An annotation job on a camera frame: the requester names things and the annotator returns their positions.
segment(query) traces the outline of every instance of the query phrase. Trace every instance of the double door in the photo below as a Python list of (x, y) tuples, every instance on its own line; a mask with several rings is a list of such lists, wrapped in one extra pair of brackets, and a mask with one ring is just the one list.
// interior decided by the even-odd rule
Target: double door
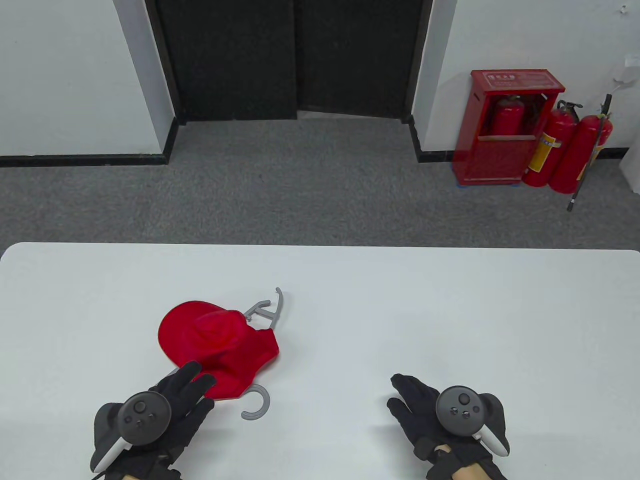
[(406, 113), (425, 0), (148, 1), (187, 121)]

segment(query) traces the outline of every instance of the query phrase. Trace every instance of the controller button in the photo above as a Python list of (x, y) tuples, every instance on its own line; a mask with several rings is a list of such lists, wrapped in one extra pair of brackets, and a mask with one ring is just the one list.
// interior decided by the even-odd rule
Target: controller button
[(146, 409), (147, 404), (143, 401), (136, 402), (136, 404), (133, 406), (133, 410), (135, 410), (136, 413), (143, 413)]

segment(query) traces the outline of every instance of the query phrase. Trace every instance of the fire extinguisher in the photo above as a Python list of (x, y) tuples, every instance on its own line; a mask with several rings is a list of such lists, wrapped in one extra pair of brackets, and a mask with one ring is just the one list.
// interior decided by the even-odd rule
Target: fire extinguisher
[(493, 109), (489, 135), (519, 135), (524, 112), (524, 103), (517, 95), (500, 100)]
[(582, 108), (582, 105), (560, 100), (549, 114), (538, 148), (522, 177), (527, 185), (543, 187), (549, 182), (580, 122), (576, 108)]
[(576, 193), (584, 172), (595, 160), (613, 132), (609, 120), (611, 94), (607, 94), (599, 115), (585, 116), (564, 154), (562, 161), (549, 180), (549, 186), (558, 193)]

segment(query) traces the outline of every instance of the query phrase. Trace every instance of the white table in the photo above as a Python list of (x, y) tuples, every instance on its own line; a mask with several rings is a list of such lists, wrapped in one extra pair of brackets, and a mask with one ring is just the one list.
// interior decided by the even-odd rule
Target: white table
[(160, 320), (285, 293), (272, 398), (219, 402), (186, 480), (424, 478), (395, 372), (501, 398), (518, 480), (634, 477), (640, 255), (624, 251), (18, 244), (0, 260), (0, 472), (88, 479), (92, 420), (172, 369)]

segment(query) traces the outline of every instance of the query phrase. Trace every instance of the gray carpet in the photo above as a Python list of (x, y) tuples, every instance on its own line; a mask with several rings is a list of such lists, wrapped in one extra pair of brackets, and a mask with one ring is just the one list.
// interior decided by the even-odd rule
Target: gray carpet
[(527, 248), (640, 246), (640, 195), (594, 167), (573, 213), (548, 188), (456, 187), (395, 120), (194, 123), (169, 166), (0, 169), (19, 241)]

